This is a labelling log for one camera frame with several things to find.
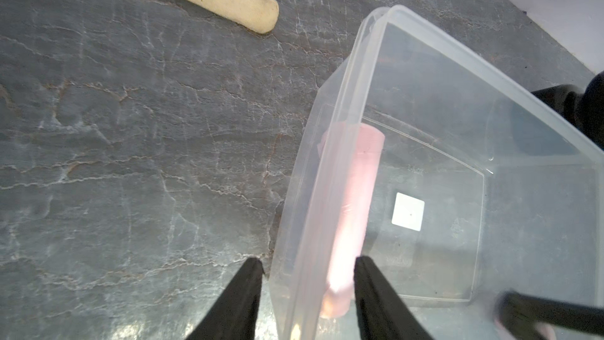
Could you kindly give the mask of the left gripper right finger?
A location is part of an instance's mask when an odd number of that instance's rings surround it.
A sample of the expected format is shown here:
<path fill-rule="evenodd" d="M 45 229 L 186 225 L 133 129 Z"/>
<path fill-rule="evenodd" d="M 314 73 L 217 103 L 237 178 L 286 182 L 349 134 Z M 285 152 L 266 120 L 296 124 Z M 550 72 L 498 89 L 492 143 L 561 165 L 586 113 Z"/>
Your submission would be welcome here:
<path fill-rule="evenodd" d="M 368 256 L 355 260 L 354 290 L 360 338 L 432 338 Z"/>

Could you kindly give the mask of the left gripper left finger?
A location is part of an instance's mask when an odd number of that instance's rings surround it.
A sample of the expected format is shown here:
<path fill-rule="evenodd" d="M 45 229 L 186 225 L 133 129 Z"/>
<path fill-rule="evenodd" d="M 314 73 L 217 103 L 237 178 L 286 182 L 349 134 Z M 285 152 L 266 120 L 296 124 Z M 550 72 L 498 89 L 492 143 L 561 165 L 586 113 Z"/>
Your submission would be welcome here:
<path fill-rule="evenodd" d="M 263 275 L 260 259 L 247 258 L 186 340 L 254 339 Z"/>

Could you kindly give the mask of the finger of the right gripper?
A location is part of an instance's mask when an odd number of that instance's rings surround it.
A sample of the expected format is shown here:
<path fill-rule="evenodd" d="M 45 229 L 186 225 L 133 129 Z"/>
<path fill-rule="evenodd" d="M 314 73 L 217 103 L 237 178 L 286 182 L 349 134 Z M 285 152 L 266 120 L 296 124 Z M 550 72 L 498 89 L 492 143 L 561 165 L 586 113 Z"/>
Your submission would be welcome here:
<path fill-rule="evenodd" d="M 544 339 L 540 324 L 589 335 L 603 335 L 603 309 L 519 294 L 502 294 L 495 306 L 497 321 L 515 339 Z"/>

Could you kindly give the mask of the clear plastic storage box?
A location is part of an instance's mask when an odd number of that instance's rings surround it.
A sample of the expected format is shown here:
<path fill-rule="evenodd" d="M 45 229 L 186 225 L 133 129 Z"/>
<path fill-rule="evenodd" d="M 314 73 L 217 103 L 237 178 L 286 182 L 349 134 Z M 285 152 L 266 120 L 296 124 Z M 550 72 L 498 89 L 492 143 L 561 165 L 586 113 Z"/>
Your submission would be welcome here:
<path fill-rule="evenodd" d="M 269 278 L 279 338 L 360 336 L 322 301 L 363 197 L 363 254 L 436 339 L 503 338 L 505 291 L 603 304 L 602 149 L 404 6 L 363 21 L 311 108 Z"/>

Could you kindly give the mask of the slanted pink bag roll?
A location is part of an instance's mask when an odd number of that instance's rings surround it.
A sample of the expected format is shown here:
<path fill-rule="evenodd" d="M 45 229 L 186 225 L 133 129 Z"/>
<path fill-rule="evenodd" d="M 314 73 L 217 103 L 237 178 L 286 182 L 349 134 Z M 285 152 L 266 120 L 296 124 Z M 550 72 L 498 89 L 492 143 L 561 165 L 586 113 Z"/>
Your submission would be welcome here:
<path fill-rule="evenodd" d="M 363 249 L 384 143 L 380 130 L 360 125 L 327 272 L 327 290 L 319 313 L 322 318 L 344 316 L 354 298 L 355 260 Z"/>

